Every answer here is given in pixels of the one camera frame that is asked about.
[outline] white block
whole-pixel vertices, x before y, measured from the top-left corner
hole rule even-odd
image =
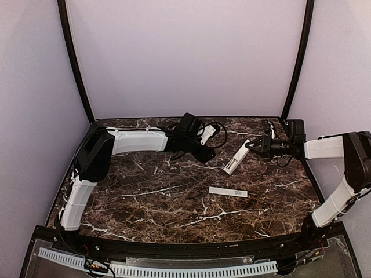
[[[307,159],[343,158],[343,136],[308,141],[304,150]]]
[[[219,195],[227,195],[227,196],[235,196],[235,197],[245,197],[247,198],[248,192],[243,190],[234,190],[234,189],[226,189],[226,188],[218,188],[218,187],[209,187],[209,193],[211,194],[219,194]]]

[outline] curved black pole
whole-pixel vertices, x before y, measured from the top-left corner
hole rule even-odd
[[[309,31],[310,31],[311,22],[312,22],[313,8],[314,8],[314,0],[307,0],[307,6],[305,8],[303,30],[301,32],[299,49],[297,52],[297,57],[296,57],[294,72],[292,74],[290,88],[288,91],[288,95],[286,97],[285,106],[283,107],[281,120],[287,120],[289,112],[290,112],[290,108],[292,105],[292,101],[294,99],[296,86],[299,81],[301,66],[303,65],[303,61],[304,61],[305,50],[307,49]]]
[[[77,62],[77,56],[74,48],[74,43],[72,41],[72,35],[70,30],[70,23],[68,22],[67,16],[67,7],[66,7],[66,0],[58,0],[58,9],[59,9],[59,16],[60,22],[63,29],[64,40],[66,42],[68,56],[70,58],[72,72],[74,73],[77,89],[80,94],[80,98],[82,101],[82,105],[85,109],[86,116],[90,123],[95,121],[92,107],[90,106],[88,95],[86,94],[85,87],[83,85],[81,72],[79,69],[79,64]]]

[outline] purple wall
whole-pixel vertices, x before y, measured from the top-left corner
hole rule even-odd
[[[88,128],[57,1],[3,1],[0,9],[0,277],[18,277]]]
[[[303,70],[289,117],[305,121],[308,139],[371,130],[371,2],[316,1]],[[344,163],[310,163],[325,197]],[[371,197],[344,217],[364,278],[371,277]]]
[[[305,0],[68,5],[97,118],[281,114]]]

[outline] red wire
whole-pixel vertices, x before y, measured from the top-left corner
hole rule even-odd
[[[323,243],[322,243],[322,241],[318,241],[320,244],[321,244],[321,246],[322,246],[322,251],[323,251],[323,254],[324,255],[326,255],[326,250],[325,250],[325,246],[323,246]]]
[[[85,244],[82,247],[84,247],[86,249],[86,255],[89,256],[89,249],[88,249],[88,247]]]

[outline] white rectangular object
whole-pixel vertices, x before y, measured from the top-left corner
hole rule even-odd
[[[248,196],[247,191],[227,189],[227,188],[218,188],[218,187],[212,187],[212,186],[209,187],[209,193],[227,195],[227,196],[235,196],[235,197],[245,197],[245,198],[247,198]]]
[[[343,136],[308,141],[304,144],[307,159],[343,158]]]
[[[237,168],[237,166],[243,161],[243,159],[246,157],[248,152],[250,151],[245,145],[250,142],[249,139],[247,139],[240,149],[237,151],[237,153],[233,156],[233,158],[228,162],[228,164],[223,168],[223,170],[228,174],[231,175],[233,171]]]

